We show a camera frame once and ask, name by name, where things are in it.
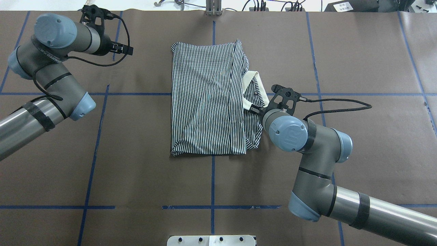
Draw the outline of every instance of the paper label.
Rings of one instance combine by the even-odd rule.
[[[346,11],[354,10],[354,8],[350,5],[349,2],[334,4],[333,6],[337,12],[346,12]]]

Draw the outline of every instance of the striped shirt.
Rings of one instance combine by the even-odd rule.
[[[243,96],[265,106],[257,84],[242,91],[249,61],[241,41],[214,46],[177,42],[172,69],[171,154],[239,155],[257,148],[262,126]]]

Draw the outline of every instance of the table surface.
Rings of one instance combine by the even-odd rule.
[[[0,118],[41,93],[7,67],[42,12],[2,12]],[[58,12],[78,20],[78,12]],[[0,165],[0,242],[5,245],[165,245],[170,235],[256,235],[258,245],[399,245],[287,204],[300,161],[263,134],[238,156],[170,155],[175,42],[240,39],[267,92],[351,98],[372,109],[314,116],[349,134],[354,151],[337,185],[437,216],[437,15],[409,13],[120,13],[134,55],[114,67],[65,65],[97,107],[65,120]],[[117,21],[108,35],[126,43]],[[110,63],[119,55],[91,57]],[[324,109],[352,107],[325,102]],[[295,115],[320,110],[299,103]]]

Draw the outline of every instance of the metal bracket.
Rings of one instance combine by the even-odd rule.
[[[222,15],[222,0],[206,0],[206,15]]]

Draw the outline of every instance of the white mounting plate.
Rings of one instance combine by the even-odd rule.
[[[171,236],[167,246],[256,246],[256,237],[250,235]]]

